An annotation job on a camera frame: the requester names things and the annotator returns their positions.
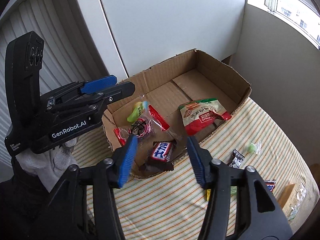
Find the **yellow wrapper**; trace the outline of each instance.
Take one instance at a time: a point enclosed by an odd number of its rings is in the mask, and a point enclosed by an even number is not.
[[[211,189],[207,189],[207,201],[209,201],[210,199],[210,193],[211,193]]]

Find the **vertical blinds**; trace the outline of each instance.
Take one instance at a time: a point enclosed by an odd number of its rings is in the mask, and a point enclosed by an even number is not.
[[[68,0],[26,0],[0,26],[0,161],[11,165],[4,138],[11,124],[8,111],[4,61],[7,45],[15,38],[35,31],[44,39],[40,70],[40,92],[74,81],[100,78],[107,74],[92,47],[83,38],[83,29]]]

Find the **blue rubber pad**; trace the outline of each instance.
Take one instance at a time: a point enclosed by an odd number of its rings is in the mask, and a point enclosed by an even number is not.
[[[203,187],[205,184],[204,167],[190,137],[187,139],[187,150],[197,183]]]
[[[132,163],[137,153],[137,147],[138,147],[138,138],[137,136],[133,136],[132,140],[130,141],[130,145],[128,146],[127,152],[125,153],[125,157],[122,161],[122,164],[119,168],[119,179],[118,179],[119,188],[122,188],[123,185],[128,180]]]
[[[97,80],[88,81],[81,88],[81,92],[90,95],[94,92],[100,92],[108,87],[112,87],[117,84],[117,78],[114,75],[110,75]]]

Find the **blue gripper pad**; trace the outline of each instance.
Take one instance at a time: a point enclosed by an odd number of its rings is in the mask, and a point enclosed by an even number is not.
[[[88,81],[81,88],[81,93],[90,95],[94,92],[100,92],[108,87],[112,87],[117,84],[117,78],[114,75],[110,75],[97,80]]]
[[[196,181],[203,189],[207,189],[212,182],[210,161],[212,157],[208,150],[200,148],[194,136],[187,138],[189,159],[196,176]]]
[[[123,185],[127,182],[132,163],[134,162],[134,158],[137,153],[137,147],[138,147],[138,138],[135,135],[130,135],[127,143],[125,146],[118,148],[120,150],[116,149],[114,155],[116,158],[114,158],[115,164],[119,166],[118,169],[118,188],[122,188]]]

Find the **candy wrapper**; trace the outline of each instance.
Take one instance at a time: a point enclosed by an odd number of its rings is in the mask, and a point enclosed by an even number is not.
[[[232,152],[231,161],[228,163],[228,166],[239,169],[243,161],[244,161],[244,156],[240,152],[238,152],[236,149],[234,149]]]
[[[173,171],[172,152],[176,147],[176,140],[154,142],[153,148],[148,152],[146,162],[139,167],[140,171]]]
[[[250,153],[250,154],[256,154],[256,155],[260,155],[261,153],[261,146],[262,146],[262,141],[259,141],[257,143],[253,143],[253,142],[250,142],[247,144],[247,153]]]
[[[271,192],[275,189],[276,186],[276,180],[264,180],[264,182],[267,184],[268,188],[270,189]]]
[[[169,127],[169,124],[163,117],[149,105],[148,111],[141,114],[130,127],[118,127],[114,129],[114,133],[120,144],[124,146],[130,134],[134,134],[138,137],[139,144],[142,143],[143,140],[146,140],[150,136],[154,136],[161,131],[166,131],[175,137],[175,134],[169,130]]]
[[[129,123],[135,122],[140,115],[148,110],[148,101],[139,101],[133,105],[132,113],[127,117]]]
[[[231,115],[216,98],[190,101],[179,106],[189,136],[212,124],[215,119],[229,120]]]
[[[206,190],[206,199],[207,199],[207,201],[209,201],[209,199],[210,199],[210,194],[211,194],[211,189],[207,189]]]

